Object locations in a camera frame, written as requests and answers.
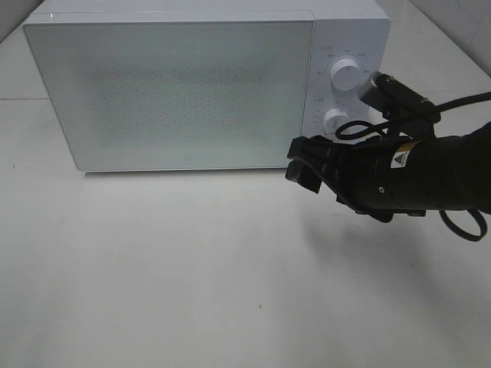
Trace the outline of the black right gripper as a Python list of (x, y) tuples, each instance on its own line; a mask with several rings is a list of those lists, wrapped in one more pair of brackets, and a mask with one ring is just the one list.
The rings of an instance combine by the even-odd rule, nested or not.
[(317, 135), (299, 136), (291, 141), (287, 158), (292, 160), (285, 178), (310, 192), (319, 193), (322, 180), (301, 158), (328, 159), (324, 172), (327, 185), (336, 193), (336, 200), (359, 215), (369, 215), (379, 222), (390, 222), (395, 214), (410, 214), (396, 203), (388, 183), (390, 164), (407, 136), (375, 136), (356, 144), (336, 143)]

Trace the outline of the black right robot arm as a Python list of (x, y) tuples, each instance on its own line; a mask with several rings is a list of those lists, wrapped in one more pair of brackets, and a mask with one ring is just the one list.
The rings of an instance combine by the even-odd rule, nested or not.
[(312, 191), (326, 185), (357, 214), (389, 222), (396, 213), (490, 211), (490, 125), (425, 140), (375, 136), (357, 144), (293, 139), (285, 178)]

